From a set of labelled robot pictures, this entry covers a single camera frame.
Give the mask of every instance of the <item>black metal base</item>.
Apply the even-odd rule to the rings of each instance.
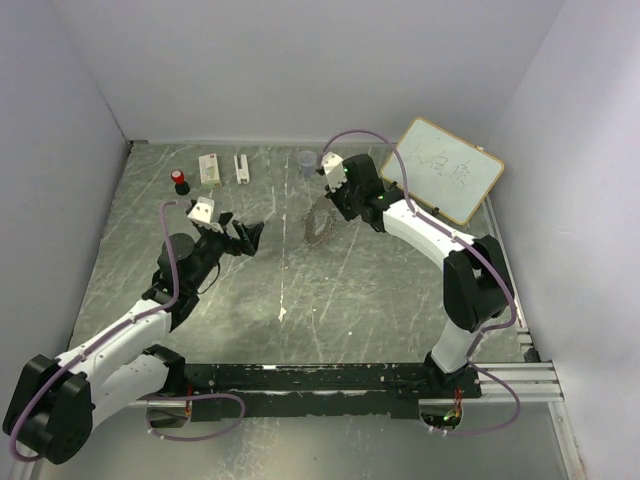
[[[188,364],[187,383],[199,394],[232,393],[244,400],[247,417],[307,415],[389,415],[419,419],[420,399],[451,399],[456,387],[479,398],[477,373],[465,368],[436,374],[423,363],[326,365]],[[235,418],[239,406],[228,400],[192,403],[191,420]]]

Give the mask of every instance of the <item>wooden whiteboard frame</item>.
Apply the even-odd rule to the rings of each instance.
[[[498,173],[498,175],[496,175],[496,178],[493,180],[493,182],[491,183],[491,185],[489,185],[489,187],[487,188],[487,191],[482,195],[482,197],[480,198],[480,201],[478,202],[478,204],[473,208],[473,210],[471,211],[471,213],[469,214],[469,216],[461,222],[451,218],[449,215],[446,214],[446,212],[438,212],[440,215],[442,215],[443,217],[447,218],[448,220],[452,221],[453,223],[455,223],[456,225],[466,225],[467,223],[469,223],[469,220],[471,220],[471,217],[473,217],[473,215],[476,213],[476,211],[478,210],[478,208],[480,207],[480,205],[482,204],[482,202],[484,201],[484,199],[486,198],[486,196],[489,194],[489,192],[491,191],[491,189],[493,188],[493,186],[496,184],[496,182],[498,181],[498,179],[502,176],[502,172],[504,172],[504,162],[502,160],[500,160],[499,158],[494,157],[493,155],[485,152],[484,150],[481,150],[480,148],[478,148],[477,145],[473,145],[465,140],[463,140],[462,138],[458,137],[457,135],[454,135],[451,132],[448,132],[447,130],[445,130],[444,128],[436,125],[433,122],[430,122],[429,120],[427,120],[426,118],[423,117],[416,117],[413,119],[413,121],[411,122],[411,125],[409,125],[409,128],[407,128],[407,130],[402,134],[402,137],[400,138],[400,140],[398,140],[398,142],[396,143],[396,147],[398,145],[400,145],[402,143],[402,141],[404,140],[404,137],[407,136],[407,134],[409,133],[409,130],[411,130],[411,127],[413,127],[414,123],[416,123],[417,121],[423,121],[429,125],[431,125],[432,127],[440,130],[442,133],[449,135],[451,138],[454,138],[456,140],[458,140],[461,143],[464,143],[465,145],[473,148],[474,150],[476,150],[479,153],[482,153],[483,155],[489,157],[490,159],[496,161],[497,163],[500,164],[500,172]],[[386,168],[386,166],[389,164],[389,162],[391,162],[392,160],[394,160],[395,154],[393,152],[391,152],[389,154],[389,157],[387,158],[387,160],[384,162],[384,165],[382,166],[382,168],[380,169],[381,172],[381,176],[384,180],[386,180],[389,183],[394,182],[395,180],[392,180],[390,178],[388,178],[385,174],[384,174],[384,169]],[[398,188],[400,190],[403,189],[402,183],[399,182],[398,183]],[[416,200],[420,201],[421,203],[427,205],[430,208],[436,208],[437,205],[431,205],[429,202],[427,202],[426,200],[424,200],[423,198],[420,198],[419,196],[412,194],[411,192],[409,192],[409,195],[411,195],[412,198],[415,198]]]

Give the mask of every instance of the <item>small bottle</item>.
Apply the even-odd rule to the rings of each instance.
[[[187,195],[191,191],[191,187],[184,180],[184,173],[180,170],[174,170],[171,172],[171,180],[175,183],[176,193],[178,195]]]

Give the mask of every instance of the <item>whiteboard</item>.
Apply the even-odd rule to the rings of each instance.
[[[397,145],[404,160],[412,197],[458,225],[466,224],[504,170],[504,163],[455,135],[416,118]],[[402,174],[395,154],[382,177],[398,182]]]

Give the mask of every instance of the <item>white box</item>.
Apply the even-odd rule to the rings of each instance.
[[[215,153],[202,155],[198,158],[200,164],[200,181],[207,187],[221,187],[218,156]]]

